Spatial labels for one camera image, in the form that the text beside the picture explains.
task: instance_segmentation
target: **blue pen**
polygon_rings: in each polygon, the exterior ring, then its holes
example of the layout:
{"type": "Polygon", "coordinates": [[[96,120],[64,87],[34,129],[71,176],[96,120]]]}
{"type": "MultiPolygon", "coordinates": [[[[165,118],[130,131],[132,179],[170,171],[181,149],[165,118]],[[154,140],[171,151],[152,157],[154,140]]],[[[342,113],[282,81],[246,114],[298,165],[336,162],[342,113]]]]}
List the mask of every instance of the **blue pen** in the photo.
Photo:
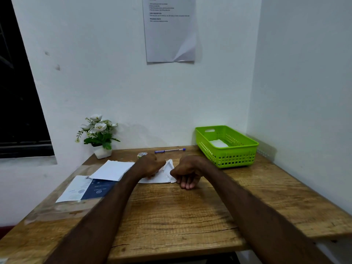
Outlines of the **blue pen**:
{"type": "Polygon", "coordinates": [[[186,148],[181,148],[181,149],[170,149],[170,150],[160,150],[160,151],[154,151],[154,153],[165,153],[165,152],[172,152],[172,151],[185,151],[186,148]]]}

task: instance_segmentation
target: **wood grain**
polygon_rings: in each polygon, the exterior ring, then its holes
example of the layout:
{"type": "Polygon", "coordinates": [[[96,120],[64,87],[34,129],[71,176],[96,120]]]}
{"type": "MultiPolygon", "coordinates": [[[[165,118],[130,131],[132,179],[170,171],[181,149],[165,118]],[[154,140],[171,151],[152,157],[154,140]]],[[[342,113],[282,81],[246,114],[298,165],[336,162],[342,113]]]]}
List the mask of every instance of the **wood grain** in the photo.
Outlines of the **wood grain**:
{"type": "MultiPolygon", "coordinates": [[[[203,155],[197,146],[158,154],[174,165],[184,154],[203,155]]],[[[160,148],[115,150],[109,158],[91,156],[24,220],[0,240],[0,257],[8,263],[42,263],[60,239],[97,199],[55,204],[76,175],[91,175],[108,159],[135,161],[139,152],[160,148]]],[[[286,172],[257,155],[249,167],[224,170],[272,206],[312,239],[352,235],[352,218],[286,172]]],[[[191,191],[178,184],[138,184],[127,203],[108,263],[240,251],[248,245],[210,183],[202,178],[191,191]]]]}

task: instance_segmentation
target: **green plastic basket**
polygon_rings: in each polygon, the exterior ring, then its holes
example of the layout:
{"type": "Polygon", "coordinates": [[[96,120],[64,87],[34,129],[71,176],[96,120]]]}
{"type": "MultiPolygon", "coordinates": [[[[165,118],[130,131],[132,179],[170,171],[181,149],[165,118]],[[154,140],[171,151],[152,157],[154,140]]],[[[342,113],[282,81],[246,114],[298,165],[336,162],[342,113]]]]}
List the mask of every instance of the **green plastic basket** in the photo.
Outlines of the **green plastic basket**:
{"type": "Polygon", "coordinates": [[[258,142],[227,126],[197,127],[196,142],[218,168],[252,165],[259,145],[258,142]],[[218,139],[229,147],[219,148],[209,142],[218,139]]]}

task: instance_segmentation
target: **dark window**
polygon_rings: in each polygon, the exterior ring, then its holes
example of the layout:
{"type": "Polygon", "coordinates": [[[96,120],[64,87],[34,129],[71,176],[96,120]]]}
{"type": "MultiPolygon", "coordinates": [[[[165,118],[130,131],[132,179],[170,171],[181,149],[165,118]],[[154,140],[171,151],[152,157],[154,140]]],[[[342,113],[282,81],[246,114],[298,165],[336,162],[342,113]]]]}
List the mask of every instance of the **dark window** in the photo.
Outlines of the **dark window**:
{"type": "Polygon", "coordinates": [[[0,6],[0,158],[54,155],[11,0],[0,6]]]}

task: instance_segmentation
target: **forearm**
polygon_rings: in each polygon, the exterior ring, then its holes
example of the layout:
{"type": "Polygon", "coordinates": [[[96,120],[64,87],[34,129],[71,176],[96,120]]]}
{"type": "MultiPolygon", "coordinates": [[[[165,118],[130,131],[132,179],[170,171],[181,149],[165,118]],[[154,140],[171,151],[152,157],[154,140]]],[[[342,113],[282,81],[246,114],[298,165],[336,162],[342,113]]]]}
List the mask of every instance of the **forearm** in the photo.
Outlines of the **forearm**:
{"type": "Polygon", "coordinates": [[[133,169],[78,223],[45,261],[104,263],[115,239],[124,208],[139,181],[133,169]]]}
{"type": "Polygon", "coordinates": [[[199,168],[263,263],[331,263],[294,225],[212,163],[199,168]]]}

